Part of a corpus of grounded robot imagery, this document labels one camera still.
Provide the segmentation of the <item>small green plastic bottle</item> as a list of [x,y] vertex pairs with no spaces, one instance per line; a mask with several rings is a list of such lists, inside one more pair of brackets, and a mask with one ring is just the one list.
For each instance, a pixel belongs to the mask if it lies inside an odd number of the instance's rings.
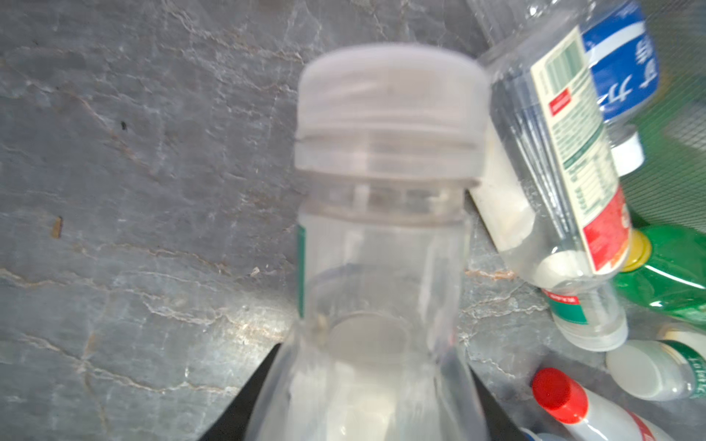
[[628,301],[705,328],[705,234],[675,225],[634,229],[625,266],[613,279]]

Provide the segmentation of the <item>small bottle green label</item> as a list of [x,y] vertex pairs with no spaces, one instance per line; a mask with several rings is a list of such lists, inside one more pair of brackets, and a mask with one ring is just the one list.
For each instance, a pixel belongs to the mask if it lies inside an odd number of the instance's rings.
[[628,340],[606,354],[612,379],[626,393],[645,401],[705,397],[705,334],[670,323],[656,340]]

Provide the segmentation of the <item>square bottle red green label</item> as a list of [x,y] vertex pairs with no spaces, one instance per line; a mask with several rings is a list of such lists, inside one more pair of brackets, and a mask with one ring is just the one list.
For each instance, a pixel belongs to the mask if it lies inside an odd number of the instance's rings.
[[608,352],[628,336],[612,278],[631,220],[577,15],[542,15],[482,58],[491,78],[485,177],[471,191],[507,268],[549,303],[573,345]]

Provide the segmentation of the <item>clear bottle blue label white cap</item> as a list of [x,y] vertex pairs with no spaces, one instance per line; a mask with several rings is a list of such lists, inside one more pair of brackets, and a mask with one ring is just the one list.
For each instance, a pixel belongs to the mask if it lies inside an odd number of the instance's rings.
[[638,1],[471,1],[469,6],[491,45],[555,12],[577,14],[618,174],[627,176],[643,164],[643,145],[629,120],[654,97],[660,68]]

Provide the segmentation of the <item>clear bottle red cap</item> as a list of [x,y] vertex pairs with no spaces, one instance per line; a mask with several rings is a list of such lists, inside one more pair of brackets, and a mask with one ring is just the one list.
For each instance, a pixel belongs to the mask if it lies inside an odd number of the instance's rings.
[[663,429],[587,390],[553,367],[539,370],[531,384],[537,404],[577,440],[660,441]]

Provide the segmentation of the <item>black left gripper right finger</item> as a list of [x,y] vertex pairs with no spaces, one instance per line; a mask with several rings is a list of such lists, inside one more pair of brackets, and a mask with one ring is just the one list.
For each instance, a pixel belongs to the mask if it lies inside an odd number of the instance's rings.
[[527,437],[510,419],[485,384],[471,370],[492,441],[526,441]]

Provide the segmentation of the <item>grey mesh waste bin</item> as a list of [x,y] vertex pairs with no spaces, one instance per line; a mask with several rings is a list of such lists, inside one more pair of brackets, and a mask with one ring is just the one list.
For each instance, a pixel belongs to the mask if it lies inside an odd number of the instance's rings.
[[705,230],[705,4],[645,1],[661,79],[635,118],[645,162],[623,178],[637,227]]

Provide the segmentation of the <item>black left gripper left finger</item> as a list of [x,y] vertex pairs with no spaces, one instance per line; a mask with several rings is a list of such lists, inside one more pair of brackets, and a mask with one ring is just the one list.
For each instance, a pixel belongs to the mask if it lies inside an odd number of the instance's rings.
[[200,441],[242,441],[257,398],[281,344],[274,345],[246,384]]

